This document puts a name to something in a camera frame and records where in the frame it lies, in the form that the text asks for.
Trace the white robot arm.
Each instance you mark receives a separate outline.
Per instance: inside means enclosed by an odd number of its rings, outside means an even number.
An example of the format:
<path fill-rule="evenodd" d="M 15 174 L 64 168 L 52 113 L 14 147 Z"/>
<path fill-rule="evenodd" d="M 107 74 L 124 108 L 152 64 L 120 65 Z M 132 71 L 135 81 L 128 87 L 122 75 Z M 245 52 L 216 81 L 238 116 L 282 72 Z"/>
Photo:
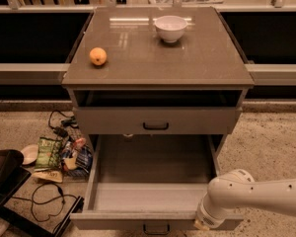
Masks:
<path fill-rule="evenodd" d="M 200 230 L 216 229 L 230 210 L 252 207 L 296 217 L 296 179 L 256 182 L 253 176 L 236 169 L 212 179 L 200 200 L 194 226 Z"/>

